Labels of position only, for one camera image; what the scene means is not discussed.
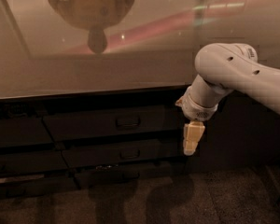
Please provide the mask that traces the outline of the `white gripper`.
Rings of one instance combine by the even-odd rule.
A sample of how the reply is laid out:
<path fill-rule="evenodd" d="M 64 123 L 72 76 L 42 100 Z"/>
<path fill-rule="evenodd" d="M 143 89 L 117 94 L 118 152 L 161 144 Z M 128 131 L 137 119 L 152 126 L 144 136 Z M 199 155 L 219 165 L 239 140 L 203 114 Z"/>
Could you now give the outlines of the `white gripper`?
<path fill-rule="evenodd" d="M 176 106 L 181 107 L 184 116 L 191 120 L 190 123 L 184 125 L 183 132 L 183 152 L 186 156 L 195 153 L 205 130 L 203 122 L 210 120 L 217 111 L 217 105 L 203 107 L 195 103 L 190 92 L 191 87 L 188 87 L 183 96 L 175 102 Z"/>

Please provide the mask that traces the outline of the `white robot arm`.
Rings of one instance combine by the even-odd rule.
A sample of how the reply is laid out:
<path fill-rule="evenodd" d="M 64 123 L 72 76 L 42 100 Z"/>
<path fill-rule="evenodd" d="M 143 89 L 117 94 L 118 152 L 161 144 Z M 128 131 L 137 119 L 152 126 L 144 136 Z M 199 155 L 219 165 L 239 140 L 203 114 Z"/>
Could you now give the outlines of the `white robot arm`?
<path fill-rule="evenodd" d="M 194 60 L 197 76 L 175 102 L 189 120 L 184 125 L 183 151 L 195 153 L 204 123 L 218 103 L 239 91 L 280 115 L 280 69 L 258 63 L 255 49 L 241 43 L 213 43 L 201 48 Z"/>

